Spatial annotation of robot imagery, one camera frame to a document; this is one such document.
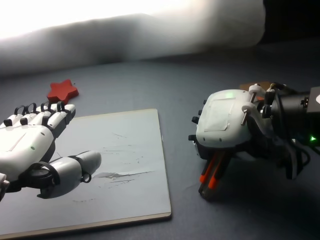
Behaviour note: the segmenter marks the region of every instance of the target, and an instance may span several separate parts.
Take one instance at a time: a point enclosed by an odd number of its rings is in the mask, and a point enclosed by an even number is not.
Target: table surface
[[[320,237],[319,158],[297,180],[267,161],[234,159],[220,184],[219,198],[198,194],[205,161],[196,156],[188,135],[191,122],[211,93],[248,82],[277,81],[298,90],[319,84],[316,62],[289,64],[256,59],[205,57],[176,61],[116,63],[71,69],[0,84],[0,119],[14,108],[46,100],[51,82],[71,79],[79,90],[72,99],[78,117],[156,108],[170,192],[172,219],[127,227],[53,235],[59,240],[254,240]]]

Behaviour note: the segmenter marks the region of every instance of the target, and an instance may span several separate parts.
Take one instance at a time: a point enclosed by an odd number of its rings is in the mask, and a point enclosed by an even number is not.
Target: star
[[[78,89],[72,86],[71,80],[67,79],[63,82],[53,82],[50,84],[51,91],[47,98],[50,103],[57,103],[63,101],[66,105],[70,99],[79,95]]]

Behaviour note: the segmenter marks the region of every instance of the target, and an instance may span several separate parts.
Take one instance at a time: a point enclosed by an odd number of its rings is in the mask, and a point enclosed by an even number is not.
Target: green led indicator
[[[317,139],[314,137],[314,136],[311,136],[310,137],[310,142],[314,142],[314,141],[316,141]]]
[[[225,94],[225,98],[226,98],[226,99],[232,99],[232,98],[234,98],[234,93],[233,93],[233,92],[227,92],[227,93]]]

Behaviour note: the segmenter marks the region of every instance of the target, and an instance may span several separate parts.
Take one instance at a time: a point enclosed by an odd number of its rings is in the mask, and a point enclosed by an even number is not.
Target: white board
[[[53,199],[38,189],[0,202],[0,239],[169,217],[171,204],[158,111],[74,118],[52,159],[94,150],[102,162],[91,182]]]

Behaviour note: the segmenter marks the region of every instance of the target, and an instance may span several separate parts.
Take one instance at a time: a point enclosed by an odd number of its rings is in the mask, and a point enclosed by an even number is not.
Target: wire
[[[318,150],[315,146],[310,147],[316,154],[320,155],[320,150]]]
[[[279,118],[280,118],[280,125],[281,125],[281,128],[284,129],[284,137],[285,139],[287,140],[287,142],[289,143],[289,145],[291,147],[293,147],[297,152],[301,152],[301,153],[304,153],[305,156],[306,156],[306,161],[302,164],[303,166],[306,166],[307,164],[310,163],[310,154],[304,150],[303,148],[301,147],[298,147],[296,144],[294,144],[292,142],[292,139],[290,138],[290,133],[289,133],[289,130],[288,128],[286,127],[286,120],[285,120],[285,116],[284,116],[284,106],[282,105],[282,102],[279,98],[279,93],[278,93],[278,90],[275,89],[275,101],[279,107]]]

